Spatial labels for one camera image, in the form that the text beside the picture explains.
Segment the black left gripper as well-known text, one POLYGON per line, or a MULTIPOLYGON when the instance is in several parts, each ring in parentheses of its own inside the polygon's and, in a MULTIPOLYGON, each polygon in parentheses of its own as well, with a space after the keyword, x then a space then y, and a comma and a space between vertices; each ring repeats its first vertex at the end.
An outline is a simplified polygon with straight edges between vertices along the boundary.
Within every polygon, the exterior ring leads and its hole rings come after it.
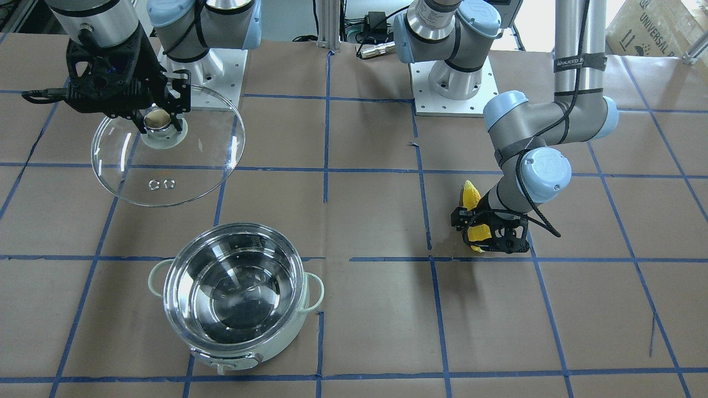
POLYGON ((461 192, 460 206, 451 214, 451 226, 462 232, 462 241, 476 252, 528 252, 528 220, 505 219, 485 204, 485 197, 478 191, 461 192))

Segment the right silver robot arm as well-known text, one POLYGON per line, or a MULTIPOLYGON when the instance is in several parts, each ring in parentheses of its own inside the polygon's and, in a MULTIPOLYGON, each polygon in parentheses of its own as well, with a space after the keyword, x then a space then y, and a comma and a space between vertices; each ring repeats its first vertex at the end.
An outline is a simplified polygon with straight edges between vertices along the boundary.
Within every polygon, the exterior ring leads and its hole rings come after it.
MULTIPOLYGON (((33 104, 65 102, 80 113, 125 118, 147 134, 151 106, 167 114, 167 128, 184 131, 179 115, 191 109, 192 71, 167 75, 129 1, 48 1, 69 34, 69 85, 24 91, 33 104)), ((212 49, 251 50, 261 42, 260 1, 149 1, 147 12, 163 54, 179 65, 212 49)))

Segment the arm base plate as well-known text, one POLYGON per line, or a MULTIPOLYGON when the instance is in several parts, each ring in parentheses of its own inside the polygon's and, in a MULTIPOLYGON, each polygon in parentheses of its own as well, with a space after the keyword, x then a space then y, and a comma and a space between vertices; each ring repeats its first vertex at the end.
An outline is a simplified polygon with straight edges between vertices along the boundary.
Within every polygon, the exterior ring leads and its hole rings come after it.
POLYGON ((247 50, 210 49, 201 60, 188 63, 170 60, 162 50, 158 60, 167 71, 190 70, 192 85, 212 89, 228 98, 233 106, 240 105, 247 50))
POLYGON ((453 70, 444 61, 420 61, 409 69, 418 116, 481 118, 499 94, 489 58, 473 72, 453 70))

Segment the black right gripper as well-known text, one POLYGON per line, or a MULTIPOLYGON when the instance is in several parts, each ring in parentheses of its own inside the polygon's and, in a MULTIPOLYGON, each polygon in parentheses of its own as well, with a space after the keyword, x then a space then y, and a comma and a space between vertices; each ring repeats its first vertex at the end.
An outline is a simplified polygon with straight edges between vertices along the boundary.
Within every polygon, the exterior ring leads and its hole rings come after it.
POLYGON ((23 98, 38 105, 63 101, 79 113, 122 117, 140 133, 147 131, 141 111, 157 105, 167 112, 168 124, 184 129, 177 116, 191 109, 190 71, 182 70, 184 78, 174 79, 180 93, 176 98, 141 25, 124 42, 105 48, 99 46, 96 29, 81 26, 78 40, 69 40, 66 63, 67 88, 23 91, 23 98))

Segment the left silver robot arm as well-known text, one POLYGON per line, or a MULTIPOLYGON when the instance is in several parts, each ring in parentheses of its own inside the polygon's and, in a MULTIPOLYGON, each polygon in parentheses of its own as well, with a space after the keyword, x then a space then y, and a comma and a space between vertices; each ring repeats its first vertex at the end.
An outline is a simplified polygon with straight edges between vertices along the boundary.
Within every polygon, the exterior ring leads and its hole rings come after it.
MULTIPOLYGON (((467 246, 527 252, 531 212, 538 214, 536 224, 560 236, 539 210, 571 179, 569 159, 556 147, 604 138, 618 124, 617 105, 603 93, 605 8, 605 1, 556 2, 551 102, 531 103, 520 91, 506 91, 483 108, 503 174, 483 196, 464 184, 451 224, 467 246)), ((432 61, 428 81, 435 92, 467 100, 501 34, 501 15, 485 1, 414 1, 396 15, 393 33, 402 63, 432 61)))

